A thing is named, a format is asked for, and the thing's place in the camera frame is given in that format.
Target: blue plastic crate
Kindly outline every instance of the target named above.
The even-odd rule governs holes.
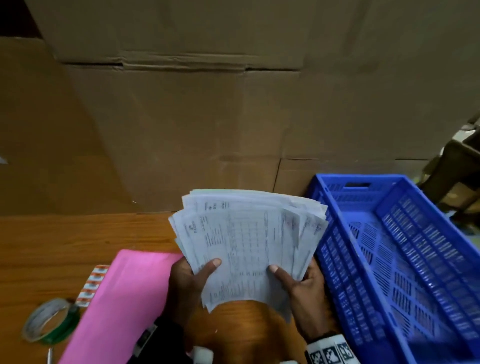
[[[362,364],[480,363],[480,254],[401,175],[317,174],[318,257]]]

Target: green tape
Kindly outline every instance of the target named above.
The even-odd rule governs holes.
[[[64,318],[55,327],[45,331],[45,325],[56,315],[64,315]],[[63,298],[54,298],[32,312],[22,329],[22,336],[28,342],[58,344],[75,330],[78,321],[80,321],[80,311],[77,305]]]

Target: black sleeve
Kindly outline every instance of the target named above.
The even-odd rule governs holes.
[[[158,317],[144,331],[127,364],[192,364],[183,346],[183,329],[167,317]]]

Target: wooden table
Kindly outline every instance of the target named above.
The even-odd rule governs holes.
[[[21,338],[28,315],[52,298],[76,298],[93,267],[111,263],[118,250],[179,253],[169,215],[0,218],[1,361],[45,363],[47,347]],[[295,325],[258,302],[226,303],[211,314],[199,307],[186,343],[212,349],[214,363],[305,363]],[[65,345],[55,347],[56,361]]]

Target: pink object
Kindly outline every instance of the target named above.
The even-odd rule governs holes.
[[[60,364],[125,364],[162,313],[172,264],[182,255],[120,250]]]

